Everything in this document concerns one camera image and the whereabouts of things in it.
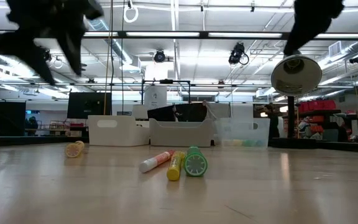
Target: plastic bin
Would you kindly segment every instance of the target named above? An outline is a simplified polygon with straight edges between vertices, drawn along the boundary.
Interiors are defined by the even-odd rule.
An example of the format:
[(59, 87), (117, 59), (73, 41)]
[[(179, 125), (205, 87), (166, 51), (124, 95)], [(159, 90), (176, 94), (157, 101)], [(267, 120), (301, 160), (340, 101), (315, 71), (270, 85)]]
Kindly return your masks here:
[(267, 148), (269, 125), (268, 118), (255, 118), (253, 123), (236, 118), (221, 118), (216, 121), (222, 146)]

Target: box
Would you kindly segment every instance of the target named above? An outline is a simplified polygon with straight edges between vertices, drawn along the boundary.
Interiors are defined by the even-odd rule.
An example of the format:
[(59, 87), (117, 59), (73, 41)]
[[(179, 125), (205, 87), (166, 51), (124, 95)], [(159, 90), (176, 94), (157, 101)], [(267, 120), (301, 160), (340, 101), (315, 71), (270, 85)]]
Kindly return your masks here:
[(222, 146), (267, 148), (270, 119), (254, 118), (247, 122), (240, 118), (221, 118), (216, 121)]

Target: yellow cap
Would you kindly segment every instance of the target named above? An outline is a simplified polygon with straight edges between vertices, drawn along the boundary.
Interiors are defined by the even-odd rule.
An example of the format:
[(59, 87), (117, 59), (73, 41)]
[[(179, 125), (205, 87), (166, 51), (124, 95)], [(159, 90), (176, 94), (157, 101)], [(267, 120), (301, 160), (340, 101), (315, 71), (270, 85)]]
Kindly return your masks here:
[(180, 170), (178, 169), (178, 167), (170, 167), (167, 170), (167, 177), (168, 177), (168, 180), (171, 180), (171, 181), (179, 180)]

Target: yellow marker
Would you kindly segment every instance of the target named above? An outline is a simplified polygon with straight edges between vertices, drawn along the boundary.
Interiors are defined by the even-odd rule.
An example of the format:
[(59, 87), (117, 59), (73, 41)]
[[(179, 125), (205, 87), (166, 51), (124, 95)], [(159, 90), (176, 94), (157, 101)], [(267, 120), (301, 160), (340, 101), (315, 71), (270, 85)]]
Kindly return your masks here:
[(168, 180), (176, 181), (180, 178), (180, 170), (181, 170), (181, 160), (183, 157), (183, 152), (176, 151), (173, 153), (171, 163), (167, 170)]

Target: green marker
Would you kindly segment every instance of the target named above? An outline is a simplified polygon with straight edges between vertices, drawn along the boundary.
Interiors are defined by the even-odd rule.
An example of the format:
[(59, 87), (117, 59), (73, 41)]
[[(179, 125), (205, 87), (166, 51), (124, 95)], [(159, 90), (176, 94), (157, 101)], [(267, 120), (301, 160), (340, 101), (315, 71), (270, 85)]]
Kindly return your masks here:
[(201, 177), (208, 168), (208, 161), (197, 146), (191, 146), (185, 157), (185, 171), (190, 177)]

